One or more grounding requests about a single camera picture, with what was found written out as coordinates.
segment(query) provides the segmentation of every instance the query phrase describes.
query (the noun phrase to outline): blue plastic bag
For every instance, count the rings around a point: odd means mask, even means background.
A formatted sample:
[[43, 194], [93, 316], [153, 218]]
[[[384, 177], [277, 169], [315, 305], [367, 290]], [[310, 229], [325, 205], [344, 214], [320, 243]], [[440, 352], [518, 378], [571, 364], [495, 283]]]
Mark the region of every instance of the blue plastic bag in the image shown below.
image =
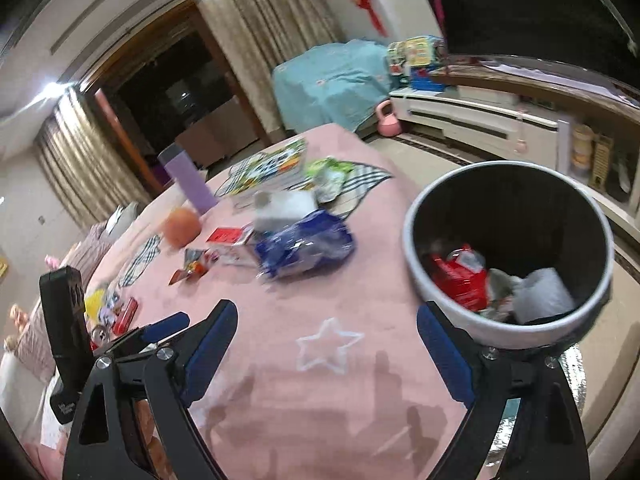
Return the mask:
[[262, 272], [277, 278], [341, 262], [354, 249], [353, 235], [344, 222], [319, 209], [260, 241], [255, 252]]

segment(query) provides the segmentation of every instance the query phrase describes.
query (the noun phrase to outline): star pattern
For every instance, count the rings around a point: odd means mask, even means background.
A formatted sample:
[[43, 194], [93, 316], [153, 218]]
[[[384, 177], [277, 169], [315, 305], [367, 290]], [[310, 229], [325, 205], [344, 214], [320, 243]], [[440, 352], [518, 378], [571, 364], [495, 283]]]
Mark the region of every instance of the star pattern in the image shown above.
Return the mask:
[[[340, 322], [335, 317], [325, 319], [318, 333], [296, 339], [300, 347], [296, 368], [305, 372], [316, 366], [325, 366], [335, 374], [344, 375], [347, 372], [347, 348], [355, 345], [363, 337], [363, 333], [342, 330]], [[314, 355], [313, 346], [317, 342], [332, 343], [334, 340], [337, 342], [330, 347], [330, 352], [321, 356]]]

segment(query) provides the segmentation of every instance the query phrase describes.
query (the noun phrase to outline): purple tumbler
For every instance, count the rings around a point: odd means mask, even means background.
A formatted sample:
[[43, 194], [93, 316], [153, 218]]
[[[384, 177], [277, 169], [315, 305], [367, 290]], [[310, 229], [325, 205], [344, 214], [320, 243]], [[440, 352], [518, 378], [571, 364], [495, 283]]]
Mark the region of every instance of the purple tumbler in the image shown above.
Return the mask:
[[204, 182], [193, 161], [178, 144], [171, 144], [162, 150], [158, 160], [164, 166], [166, 172], [178, 183], [182, 192], [198, 210], [204, 215], [209, 209], [218, 203], [207, 184]]

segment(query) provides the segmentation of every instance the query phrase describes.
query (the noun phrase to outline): blue gripper pad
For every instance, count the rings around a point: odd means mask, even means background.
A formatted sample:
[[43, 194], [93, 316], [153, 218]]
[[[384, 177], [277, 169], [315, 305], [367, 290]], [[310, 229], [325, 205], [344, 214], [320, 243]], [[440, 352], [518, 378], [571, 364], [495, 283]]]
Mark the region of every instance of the blue gripper pad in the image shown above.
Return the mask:
[[421, 305], [417, 317], [418, 334], [427, 347], [442, 380], [454, 400], [467, 409], [474, 403], [471, 368], [427, 305]]
[[184, 388], [180, 392], [185, 407], [204, 396], [237, 327], [238, 309], [229, 301], [185, 366]]
[[189, 326], [189, 316], [184, 312], [176, 312], [172, 316], [153, 323], [145, 328], [142, 333], [142, 341], [145, 343], [157, 343], [167, 337], [180, 332]]

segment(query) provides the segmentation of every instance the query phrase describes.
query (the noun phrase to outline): teal cloth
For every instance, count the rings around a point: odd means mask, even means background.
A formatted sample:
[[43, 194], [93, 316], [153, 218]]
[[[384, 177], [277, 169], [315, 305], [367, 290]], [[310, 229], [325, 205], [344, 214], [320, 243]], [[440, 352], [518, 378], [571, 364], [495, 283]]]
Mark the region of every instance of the teal cloth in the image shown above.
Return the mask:
[[390, 89], [386, 47], [372, 41], [315, 46], [273, 71], [282, 120], [298, 134], [327, 123], [354, 132]]

